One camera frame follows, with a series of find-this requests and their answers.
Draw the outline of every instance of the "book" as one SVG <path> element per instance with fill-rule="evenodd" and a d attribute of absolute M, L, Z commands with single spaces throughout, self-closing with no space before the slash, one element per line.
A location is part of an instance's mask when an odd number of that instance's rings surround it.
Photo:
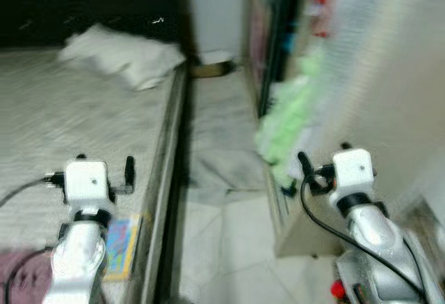
<path fill-rule="evenodd" d="M 111 221 L 106 241 L 108 264 L 105 281 L 130 278 L 141 219 L 140 215 L 132 215 Z"/>

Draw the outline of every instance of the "tiled floor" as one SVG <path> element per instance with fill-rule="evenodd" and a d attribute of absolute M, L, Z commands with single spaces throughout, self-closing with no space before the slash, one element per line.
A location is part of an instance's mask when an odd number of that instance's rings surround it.
<path fill-rule="evenodd" d="M 169 303 L 330 304 L 332 257 L 276 259 L 242 71 L 195 81 Z"/>

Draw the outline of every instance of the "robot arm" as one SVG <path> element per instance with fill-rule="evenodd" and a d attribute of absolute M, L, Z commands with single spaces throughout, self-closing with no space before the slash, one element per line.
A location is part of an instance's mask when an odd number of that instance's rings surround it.
<path fill-rule="evenodd" d="M 431 282 L 432 278 L 427 274 L 428 262 L 418 249 L 412 249 L 414 245 L 408 244 L 409 236 L 389 220 L 383 203 L 374 202 L 374 171 L 371 156 L 366 150 L 337 152 L 332 164 L 316 169 L 303 152 L 298 158 L 312 195 L 329 194 L 331 206 L 348 224 L 348 242 L 358 244 L 355 247 L 346 246 L 346 252 L 337 260 L 337 268 L 351 303 L 423 303 L 413 287 L 424 292 L 429 303 L 444 303 L 437 285 Z M 326 185 L 318 183 L 317 178 L 320 177 Z M 326 224 L 322 227 L 335 232 Z M 411 284 L 408 285 L 400 275 L 371 255 L 392 265 Z M 357 289 L 366 290 L 368 295 L 365 302 L 363 297 L 358 299 Z"/>
<path fill-rule="evenodd" d="M 73 221 L 53 249 L 53 278 L 44 304 L 100 302 L 108 224 L 116 213 L 115 194 L 133 191 L 132 157 L 127 159 L 125 177 L 125 186 L 112 189 L 106 164 L 84 157 L 68 163 L 65 173 L 47 176 L 47 183 L 63 189 Z"/>

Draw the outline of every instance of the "red object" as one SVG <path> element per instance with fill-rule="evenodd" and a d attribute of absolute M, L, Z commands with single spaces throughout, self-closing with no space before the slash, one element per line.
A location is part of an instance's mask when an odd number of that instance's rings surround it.
<path fill-rule="evenodd" d="M 329 34 L 325 31 L 321 31 L 320 33 L 315 33 L 314 36 L 318 38 L 327 38 L 329 37 Z"/>
<path fill-rule="evenodd" d="M 331 286 L 331 294 L 337 299 L 343 299 L 346 296 L 346 291 L 340 280 L 332 283 Z"/>

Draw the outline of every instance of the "white bedsheet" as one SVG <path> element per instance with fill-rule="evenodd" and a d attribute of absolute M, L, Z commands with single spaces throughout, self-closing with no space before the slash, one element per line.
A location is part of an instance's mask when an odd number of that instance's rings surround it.
<path fill-rule="evenodd" d="M 63 170 L 81 152 L 105 160 L 117 185 L 132 155 L 136 190 L 118 197 L 118 216 L 143 213 L 149 219 L 156 194 L 147 194 L 147 187 L 175 73 L 159 87 L 135 93 L 67 69 L 55 57 L 56 50 L 0 54 L 0 196 L 47 171 Z M 61 191 L 30 188 L 0 209 L 0 249 L 52 244 L 62 221 L 68 219 Z M 121 303 L 125 287 L 106 286 L 116 294 L 112 303 Z"/>

